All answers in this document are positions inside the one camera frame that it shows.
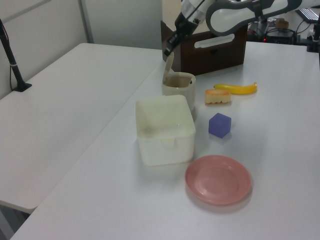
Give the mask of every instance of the keyboard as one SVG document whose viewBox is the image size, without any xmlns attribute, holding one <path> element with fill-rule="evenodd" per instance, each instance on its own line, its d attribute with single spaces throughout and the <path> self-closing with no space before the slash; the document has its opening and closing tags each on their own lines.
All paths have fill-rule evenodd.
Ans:
<svg viewBox="0 0 320 240">
<path fill-rule="evenodd" d="M 295 12 L 299 14 L 307 24 L 316 24 L 318 22 L 319 16 L 309 8 L 302 8 L 295 10 Z"/>
</svg>

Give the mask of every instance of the toy banana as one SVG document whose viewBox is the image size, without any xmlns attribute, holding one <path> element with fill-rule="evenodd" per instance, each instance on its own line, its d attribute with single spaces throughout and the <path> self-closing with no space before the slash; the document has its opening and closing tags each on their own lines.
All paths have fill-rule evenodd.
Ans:
<svg viewBox="0 0 320 240">
<path fill-rule="evenodd" d="M 257 91 L 257 82 L 254 82 L 252 85 L 247 86 L 238 86 L 238 85 L 229 85 L 229 84 L 216 84 L 214 85 L 215 89 L 227 89 L 231 94 L 252 94 Z"/>
</svg>

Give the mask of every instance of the bread slice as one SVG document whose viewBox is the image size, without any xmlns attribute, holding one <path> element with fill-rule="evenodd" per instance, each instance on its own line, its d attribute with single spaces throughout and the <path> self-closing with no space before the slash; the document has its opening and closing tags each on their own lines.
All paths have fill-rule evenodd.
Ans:
<svg viewBox="0 0 320 240">
<path fill-rule="evenodd" d="M 231 101 L 231 93 L 226 89 L 208 89 L 205 91 L 204 102 L 206 104 L 229 103 Z"/>
</svg>

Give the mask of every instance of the foam cube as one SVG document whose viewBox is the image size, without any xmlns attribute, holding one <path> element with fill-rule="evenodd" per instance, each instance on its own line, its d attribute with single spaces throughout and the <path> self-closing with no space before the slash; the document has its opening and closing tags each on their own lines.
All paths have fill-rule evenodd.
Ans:
<svg viewBox="0 0 320 240">
<path fill-rule="evenodd" d="M 230 132 L 231 117 L 217 113 L 209 120 L 209 133 L 219 138 L 223 138 Z"/>
</svg>

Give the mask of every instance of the pink plate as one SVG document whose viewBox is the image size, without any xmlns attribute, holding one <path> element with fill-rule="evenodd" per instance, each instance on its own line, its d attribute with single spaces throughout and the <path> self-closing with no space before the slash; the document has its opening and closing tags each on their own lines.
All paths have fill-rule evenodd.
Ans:
<svg viewBox="0 0 320 240">
<path fill-rule="evenodd" d="M 221 155 L 203 156 L 192 162 L 186 169 L 185 182 L 198 198 L 214 205 L 233 204 L 244 198 L 251 187 L 247 169 Z"/>
</svg>

